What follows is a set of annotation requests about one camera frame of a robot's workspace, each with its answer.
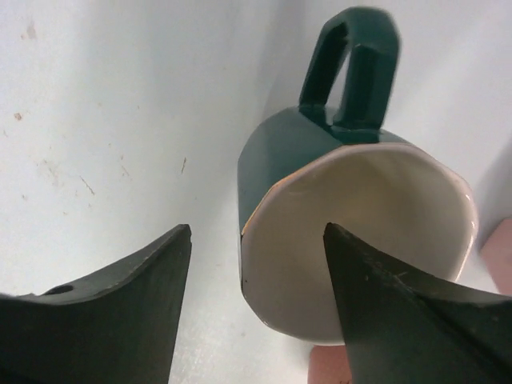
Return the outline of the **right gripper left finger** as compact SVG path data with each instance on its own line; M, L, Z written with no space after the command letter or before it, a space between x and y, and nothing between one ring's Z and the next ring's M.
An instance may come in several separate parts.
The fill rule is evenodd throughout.
M3 294L2 382L168 382L191 250L180 224L44 294Z

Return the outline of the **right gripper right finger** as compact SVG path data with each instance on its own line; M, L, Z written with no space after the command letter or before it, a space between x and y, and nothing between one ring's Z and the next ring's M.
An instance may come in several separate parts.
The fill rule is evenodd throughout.
M334 223L323 242L354 382L510 382L510 297L437 278Z

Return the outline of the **mauve pink mug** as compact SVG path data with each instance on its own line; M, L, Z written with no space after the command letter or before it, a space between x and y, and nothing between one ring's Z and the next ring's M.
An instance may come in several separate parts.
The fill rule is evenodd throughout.
M314 346L310 352L308 384L351 384L345 346Z

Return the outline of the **small pink mug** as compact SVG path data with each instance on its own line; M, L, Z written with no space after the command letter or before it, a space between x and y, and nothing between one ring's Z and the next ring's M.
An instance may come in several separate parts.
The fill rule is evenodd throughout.
M511 296L511 217L503 219L481 248L480 256L500 294Z

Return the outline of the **dark green mug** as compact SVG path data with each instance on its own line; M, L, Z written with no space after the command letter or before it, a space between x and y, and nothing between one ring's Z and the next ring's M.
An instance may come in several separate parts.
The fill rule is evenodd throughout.
M277 332L344 342L323 245L330 222L451 282L466 263L478 232L469 185L382 127L399 50L389 12L341 11L320 32L298 104L263 121L242 149L242 294Z

